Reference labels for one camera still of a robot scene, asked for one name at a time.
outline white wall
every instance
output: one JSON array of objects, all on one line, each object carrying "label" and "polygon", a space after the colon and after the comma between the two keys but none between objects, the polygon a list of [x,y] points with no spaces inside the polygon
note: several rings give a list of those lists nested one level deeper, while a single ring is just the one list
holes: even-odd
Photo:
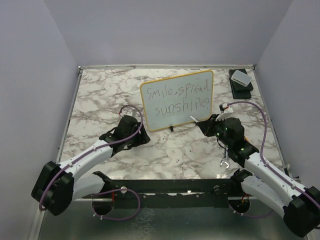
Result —
[{"label": "white wall", "polygon": [[78,69],[41,0],[0,7],[0,239],[26,239],[31,197],[43,165],[55,160]]},{"label": "white wall", "polygon": [[320,189],[320,0],[294,0],[257,65],[286,162]]},{"label": "white wall", "polygon": [[292,0],[44,0],[78,65],[256,64]]}]

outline small whiteboard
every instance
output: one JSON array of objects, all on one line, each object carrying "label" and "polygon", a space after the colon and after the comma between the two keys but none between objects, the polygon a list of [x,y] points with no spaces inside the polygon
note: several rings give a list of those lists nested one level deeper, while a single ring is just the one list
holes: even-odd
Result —
[{"label": "small whiteboard", "polygon": [[214,73],[211,70],[144,82],[140,93],[149,131],[210,117]]}]

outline metal floor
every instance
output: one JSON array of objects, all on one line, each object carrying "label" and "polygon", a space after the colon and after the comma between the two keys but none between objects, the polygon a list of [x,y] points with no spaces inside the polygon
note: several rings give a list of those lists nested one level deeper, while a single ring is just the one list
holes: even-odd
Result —
[{"label": "metal floor", "polygon": [[[270,209],[251,201],[249,213]],[[126,217],[134,209],[115,210],[113,217]],[[229,208],[142,209],[128,221],[93,217],[91,201],[75,201],[59,216],[46,212],[39,240],[301,240],[274,213],[262,219],[233,214]]]}]

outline marble table surface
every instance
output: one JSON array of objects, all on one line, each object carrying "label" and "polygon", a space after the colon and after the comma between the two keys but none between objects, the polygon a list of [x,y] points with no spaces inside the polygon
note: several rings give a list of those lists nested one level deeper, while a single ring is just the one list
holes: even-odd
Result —
[{"label": "marble table surface", "polygon": [[[140,85],[167,77],[194,73],[206,69],[86,69],[83,70],[76,95],[70,124],[60,161],[65,161],[90,147],[101,134],[116,127],[122,105],[136,105],[143,110]],[[212,113],[220,113],[219,104],[234,102],[229,83],[228,69],[213,69],[214,87]],[[251,102],[264,106],[253,70]],[[245,136],[257,148],[261,147],[264,121],[251,105],[233,106],[233,117],[239,118],[245,128]],[[205,137],[193,123],[178,126],[174,132],[164,129],[149,132],[151,141],[145,145],[122,151],[105,162],[96,165],[111,179],[221,179],[229,178],[240,166],[231,162],[230,168],[220,167],[224,150],[215,137]],[[281,158],[270,126],[264,149],[265,157],[278,168]]]}]

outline small white box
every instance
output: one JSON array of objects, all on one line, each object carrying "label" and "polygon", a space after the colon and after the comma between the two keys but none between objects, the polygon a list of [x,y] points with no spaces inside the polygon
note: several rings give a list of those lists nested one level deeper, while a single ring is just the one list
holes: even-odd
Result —
[{"label": "small white box", "polygon": [[231,80],[242,85],[248,87],[249,83],[251,82],[252,77],[243,73],[242,71],[235,71],[231,77]]}]

